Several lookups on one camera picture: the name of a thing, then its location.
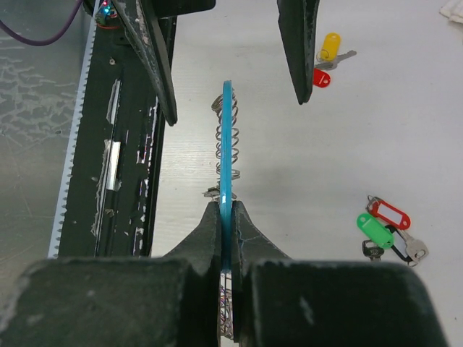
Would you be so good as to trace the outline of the blue handled key organiser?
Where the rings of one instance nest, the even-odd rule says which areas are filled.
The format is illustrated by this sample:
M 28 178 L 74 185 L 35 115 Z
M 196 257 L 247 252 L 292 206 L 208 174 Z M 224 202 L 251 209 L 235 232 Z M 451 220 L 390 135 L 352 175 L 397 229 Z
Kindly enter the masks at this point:
M 217 184 L 204 195 L 218 203 L 221 220 L 221 274 L 219 282 L 219 332 L 223 338 L 234 339 L 232 308 L 232 205 L 233 180 L 239 172 L 233 169 L 239 142 L 239 130 L 234 127 L 237 118 L 237 99 L 232 81 L 223 83 L 222 93 L 211 105 L 217 117 L 216 127 L 216 175 Z

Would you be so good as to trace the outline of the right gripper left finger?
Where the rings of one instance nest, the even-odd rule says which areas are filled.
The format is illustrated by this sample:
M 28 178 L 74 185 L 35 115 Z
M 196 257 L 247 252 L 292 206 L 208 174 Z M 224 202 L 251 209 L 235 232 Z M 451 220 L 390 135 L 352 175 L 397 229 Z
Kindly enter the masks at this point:
M 3 346 L 218 346 L 221 221 L 158 258 L 65 257 L 34 263 L 1 310 Z

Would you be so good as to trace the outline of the red tag small key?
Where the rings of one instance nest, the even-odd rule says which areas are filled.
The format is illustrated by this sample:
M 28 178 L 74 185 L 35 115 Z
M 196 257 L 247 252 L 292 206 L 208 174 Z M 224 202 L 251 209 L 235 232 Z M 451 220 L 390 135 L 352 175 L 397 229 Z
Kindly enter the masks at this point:
M 316 87 L 328 87 L 331 83 L 331 76 L 329 73 L 321 69 L 314 68 L 313 70 L 313 85 Z

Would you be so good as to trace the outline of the red tag key bunch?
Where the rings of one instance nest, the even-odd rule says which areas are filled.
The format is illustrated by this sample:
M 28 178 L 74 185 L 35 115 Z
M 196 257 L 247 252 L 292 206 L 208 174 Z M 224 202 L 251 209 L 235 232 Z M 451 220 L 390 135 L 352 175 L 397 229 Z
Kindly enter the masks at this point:
M 408 232 L 412 225 L 408 214 L 384 199 L 373 195 L 368 195 L 366 210 L 385 224 L 385 228 L 394 236 L 394 245 L 391 249 L 409 267 L 418 265 L 428 256 L 429 251 L 425 243 L 414 238 Z

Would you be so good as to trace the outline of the green tag key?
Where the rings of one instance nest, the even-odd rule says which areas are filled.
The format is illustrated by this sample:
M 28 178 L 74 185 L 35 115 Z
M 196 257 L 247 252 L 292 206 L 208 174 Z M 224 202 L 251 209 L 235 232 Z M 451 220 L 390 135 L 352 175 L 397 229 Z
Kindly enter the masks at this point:
M 358 215 L 356 224 L 368 238 L 362 242 L 363 255 L 372 262 L 380 261 L 384 250 L 394 245 L 392 233 L 368 213 Z

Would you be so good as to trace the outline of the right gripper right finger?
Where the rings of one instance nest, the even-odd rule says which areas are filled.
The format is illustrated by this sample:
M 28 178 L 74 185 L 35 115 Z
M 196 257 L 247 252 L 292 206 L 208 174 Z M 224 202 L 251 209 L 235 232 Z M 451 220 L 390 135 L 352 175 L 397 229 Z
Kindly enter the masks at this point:
M 419 277 L 392 262 L 293 260 L 232 208 L 234 340 L 241 346 L 446 346 Z

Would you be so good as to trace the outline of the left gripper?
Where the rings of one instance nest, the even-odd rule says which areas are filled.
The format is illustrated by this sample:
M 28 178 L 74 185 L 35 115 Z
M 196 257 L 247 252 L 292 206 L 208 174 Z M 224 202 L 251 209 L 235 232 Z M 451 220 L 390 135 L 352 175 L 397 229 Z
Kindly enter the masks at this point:
M 313 92 L 315 33 L 319 0 L 278 0 L 278 25 L 297 102 L 307 103 Z M 115 1 L 129 41 L 145 67 L 169 126 L 177 123 L 177 102 L 166 42 L 158 18 L 204 12 L 215 0 Z

